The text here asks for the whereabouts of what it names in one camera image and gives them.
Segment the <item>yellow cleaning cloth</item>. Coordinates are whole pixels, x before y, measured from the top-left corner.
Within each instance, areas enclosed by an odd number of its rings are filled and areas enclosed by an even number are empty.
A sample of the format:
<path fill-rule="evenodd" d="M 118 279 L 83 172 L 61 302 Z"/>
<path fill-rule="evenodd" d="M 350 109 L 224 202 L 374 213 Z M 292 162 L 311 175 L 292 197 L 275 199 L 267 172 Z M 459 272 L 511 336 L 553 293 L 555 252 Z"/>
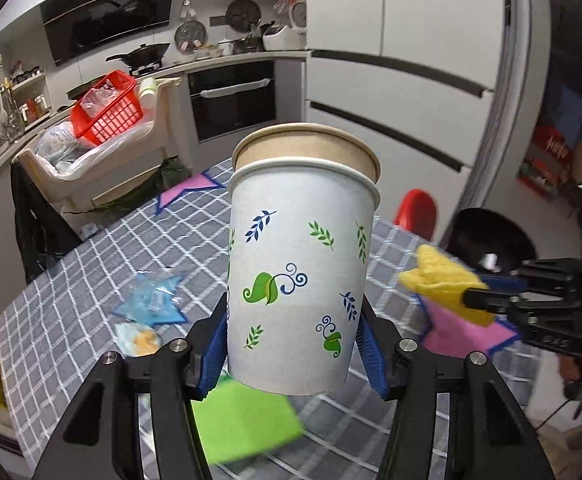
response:
<path fill-rule="evenodd" d="M 482 327 L 492 325 L 495 315 L 464 305 L 462 297 L 466 290 L 488 289 L 474 272 L 451 260 L 432 245 L 419 246 L 416 257 L 415 268 L 399 273 L 398 282 L 402 286 L 474 325 Z"/>

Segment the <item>black range hood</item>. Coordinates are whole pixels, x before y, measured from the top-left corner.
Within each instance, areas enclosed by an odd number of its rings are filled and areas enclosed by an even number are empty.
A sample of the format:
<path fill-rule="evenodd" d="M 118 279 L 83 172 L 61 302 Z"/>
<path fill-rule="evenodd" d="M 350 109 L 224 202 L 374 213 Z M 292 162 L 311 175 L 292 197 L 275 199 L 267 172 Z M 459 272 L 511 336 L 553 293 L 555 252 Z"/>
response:
<path fill-rule="evenodd" d="M 166 26 L 172 0 L 46 0 L 40 5 L 53 61 L 62 65 L 111 41 Z"/>

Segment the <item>white refrigerator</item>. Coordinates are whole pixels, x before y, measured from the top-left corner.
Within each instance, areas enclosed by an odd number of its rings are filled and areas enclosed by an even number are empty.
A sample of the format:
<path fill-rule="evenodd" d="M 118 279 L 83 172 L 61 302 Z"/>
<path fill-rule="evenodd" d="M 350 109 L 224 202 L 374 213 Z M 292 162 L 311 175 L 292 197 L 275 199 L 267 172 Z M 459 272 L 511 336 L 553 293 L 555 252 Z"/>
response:
<path fill-rule="evenodd" d="M 420 188 L 456 212 L 496 90 L 504 0 L 307 0 L 307 118 L 378 155 L 379 212 Z"/>

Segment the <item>green sponge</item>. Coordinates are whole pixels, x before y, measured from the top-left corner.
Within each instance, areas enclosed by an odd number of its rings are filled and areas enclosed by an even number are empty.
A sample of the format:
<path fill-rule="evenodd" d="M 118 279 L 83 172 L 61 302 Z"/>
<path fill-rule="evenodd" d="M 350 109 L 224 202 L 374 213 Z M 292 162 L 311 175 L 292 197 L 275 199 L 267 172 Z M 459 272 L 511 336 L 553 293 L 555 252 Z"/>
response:
<path fill-rule="evenodd" d="M 242 385 L 222 374 L 192 410 L 210 465 L 228 464 L 280 448 L 303 434 L 303 424 L 286 396 Z"/>

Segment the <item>black wok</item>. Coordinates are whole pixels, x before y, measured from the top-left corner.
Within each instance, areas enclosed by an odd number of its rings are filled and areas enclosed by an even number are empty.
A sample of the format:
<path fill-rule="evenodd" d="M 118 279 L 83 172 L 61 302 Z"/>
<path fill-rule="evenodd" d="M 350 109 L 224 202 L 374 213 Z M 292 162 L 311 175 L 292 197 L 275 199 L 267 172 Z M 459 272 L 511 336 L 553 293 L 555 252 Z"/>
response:
<path fill-rule="evenodd" d="M 105 61 L 120 60 L 132 70 L 138 70 L 138 68 L 149 65 L 162 66 L 162 59 L 168 48 L 169 44 L 164 44 L 164 42 L 161 44 L 142 44 L 128 53 L 108 56 Z"/>

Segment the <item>white rice cooker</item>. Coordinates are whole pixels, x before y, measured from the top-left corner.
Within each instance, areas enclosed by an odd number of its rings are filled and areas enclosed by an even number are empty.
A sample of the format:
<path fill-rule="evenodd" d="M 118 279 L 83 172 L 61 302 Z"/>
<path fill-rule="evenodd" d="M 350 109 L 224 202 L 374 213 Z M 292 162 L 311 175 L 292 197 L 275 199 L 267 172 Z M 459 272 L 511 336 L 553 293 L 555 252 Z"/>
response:
<path fill-rule="evenodd" d="M 266 51 L 301 51 L 305 49 L 305 37 L 290 25 L 270 25 L 263 34 Z"/>

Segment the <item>red plastic basket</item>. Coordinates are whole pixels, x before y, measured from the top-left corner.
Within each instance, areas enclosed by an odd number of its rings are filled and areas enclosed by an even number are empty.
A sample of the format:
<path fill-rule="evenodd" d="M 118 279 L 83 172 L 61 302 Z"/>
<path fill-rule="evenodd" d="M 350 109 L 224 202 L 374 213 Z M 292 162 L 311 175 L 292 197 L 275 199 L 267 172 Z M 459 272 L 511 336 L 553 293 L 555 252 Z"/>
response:
<path fill-rule="evenodd" d="M 100 79 L 70 112 L 75 138 L 100 145 L 140 122 L 136 85 L 134 77 L 120 70 Z"/>

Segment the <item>red round stool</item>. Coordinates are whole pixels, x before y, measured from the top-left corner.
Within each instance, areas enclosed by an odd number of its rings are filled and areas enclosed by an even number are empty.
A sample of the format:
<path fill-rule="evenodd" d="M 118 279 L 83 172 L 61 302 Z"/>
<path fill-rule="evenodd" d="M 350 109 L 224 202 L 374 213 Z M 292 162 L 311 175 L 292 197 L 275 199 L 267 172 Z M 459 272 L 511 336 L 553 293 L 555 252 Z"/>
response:
<path fill-rule="evenodd" d="M 434 198 L 420 188 L 409 191 L 398 207 L 393 223 L 424 240 L 432 240 L 437 222 Z"/>

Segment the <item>beige trolley cart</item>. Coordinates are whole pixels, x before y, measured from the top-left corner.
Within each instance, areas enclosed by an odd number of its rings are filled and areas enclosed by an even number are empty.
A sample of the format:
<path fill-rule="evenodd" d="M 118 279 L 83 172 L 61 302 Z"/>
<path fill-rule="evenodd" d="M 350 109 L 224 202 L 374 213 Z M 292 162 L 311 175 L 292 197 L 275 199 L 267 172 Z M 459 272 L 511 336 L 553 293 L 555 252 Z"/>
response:
<path fill-rule="evenodd" d="M 133 190 L 156 173 L 163 160 L 176 157 L 192 167 L 180 98 L 182 78 L 157 81 L 156 107 L 138 127 L 79 157 L 77 169 L 61 174 L 34 153 L 33 145 L 15 156 L 41 195 L 77 233 L 89 223 L 103 224 L 98 207 Z"/>

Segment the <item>brown paper cup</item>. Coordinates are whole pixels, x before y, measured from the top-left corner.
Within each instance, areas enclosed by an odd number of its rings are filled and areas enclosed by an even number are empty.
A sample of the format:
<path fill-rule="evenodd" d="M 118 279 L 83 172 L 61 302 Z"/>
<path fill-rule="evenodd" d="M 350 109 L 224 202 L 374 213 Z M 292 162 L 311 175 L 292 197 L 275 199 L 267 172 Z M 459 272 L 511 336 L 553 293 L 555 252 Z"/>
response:
<path fill-rule="evenodd" d="M 311 122 L 288 122 L 250 133 L 234 148 L 232 166 L 238 170 L 253 162 L 282 157 L 336 162 L 360 172 L 373 183 L 381 175 L 380 161 L 370 146 L 341 129 Z"/>

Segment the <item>pink star sticker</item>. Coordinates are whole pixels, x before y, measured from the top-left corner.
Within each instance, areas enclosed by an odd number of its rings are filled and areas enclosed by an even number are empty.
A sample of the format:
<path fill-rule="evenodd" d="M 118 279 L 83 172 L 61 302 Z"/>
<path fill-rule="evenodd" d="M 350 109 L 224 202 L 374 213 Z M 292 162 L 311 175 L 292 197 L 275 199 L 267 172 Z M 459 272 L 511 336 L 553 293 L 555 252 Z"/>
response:
<path fill-rule="evenodd" d="M 491 358 L 520 339 L 519 333 L 508 322 L 496 320 L 483 327 L 422 296 L 417 296 L 417 300 L 428 321 L 420 344 L 434 353 L 463 359 L 472 351 L 481 351 Z"/>
<path fill-rule="evenodd" d="M 177 198 L 191 192 L 213 191 L 226 186 L 214 179 L 207 171 L 187 178 L 186 180 L 174 185 L 172 188 L 161 192 L 157 196 L 155 214 L 160 214 L 167 206 Z"/>

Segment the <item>far pink star sticker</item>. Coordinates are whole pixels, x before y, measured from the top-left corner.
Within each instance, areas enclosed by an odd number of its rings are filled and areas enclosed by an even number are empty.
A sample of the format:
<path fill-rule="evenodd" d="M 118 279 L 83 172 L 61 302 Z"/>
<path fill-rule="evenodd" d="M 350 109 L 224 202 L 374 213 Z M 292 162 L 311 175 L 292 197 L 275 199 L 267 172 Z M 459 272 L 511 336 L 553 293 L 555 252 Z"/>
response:
<path fill-rule="evenodd" d="M 187 178 L 186 180 L 174 185 L 172 188 L 161 192 L 157 196 L 155 214 L 160 214 L 167 206 L 177 198 L 191 192 L 213 191 L 226 186 L 214 179 L 207 171 Z"/>

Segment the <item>leaf-print paper cup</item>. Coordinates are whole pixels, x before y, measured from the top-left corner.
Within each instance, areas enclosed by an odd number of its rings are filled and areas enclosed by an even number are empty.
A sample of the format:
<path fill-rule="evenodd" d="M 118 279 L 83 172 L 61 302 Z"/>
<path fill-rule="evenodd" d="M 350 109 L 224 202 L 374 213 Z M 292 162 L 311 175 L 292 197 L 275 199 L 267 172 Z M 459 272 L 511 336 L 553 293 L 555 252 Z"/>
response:
<path fill-rule="evenodd" d="M 379 192 L 337 162 L 252 162 L 229 181 L 228 369 L 249 387 L 312 396 L 352 358 Z"/>

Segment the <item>black jacket on chair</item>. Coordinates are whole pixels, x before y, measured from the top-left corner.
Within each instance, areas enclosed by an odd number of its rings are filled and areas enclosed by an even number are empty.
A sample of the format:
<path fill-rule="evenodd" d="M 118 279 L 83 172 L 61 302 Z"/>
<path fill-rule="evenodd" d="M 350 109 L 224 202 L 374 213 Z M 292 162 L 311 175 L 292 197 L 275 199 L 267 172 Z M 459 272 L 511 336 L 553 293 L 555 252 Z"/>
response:
<path fill-rule="evenodd" d="M 19 162 L 10 166 L 10 182 L 16 244 L 29 284 L 82 244 L 82 240 L 42 196 Z"/>

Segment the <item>black built-in oven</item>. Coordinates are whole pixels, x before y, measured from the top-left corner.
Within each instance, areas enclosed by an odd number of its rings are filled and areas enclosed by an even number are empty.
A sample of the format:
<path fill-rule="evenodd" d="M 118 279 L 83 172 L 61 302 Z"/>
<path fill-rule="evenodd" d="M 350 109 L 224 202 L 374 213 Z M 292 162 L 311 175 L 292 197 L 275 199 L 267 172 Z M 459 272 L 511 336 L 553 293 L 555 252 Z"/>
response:
<path fill-rule="evenodd" d="M 187 80 L 200 142 L 277 118 L 272 61 L 200 70 Z"/>

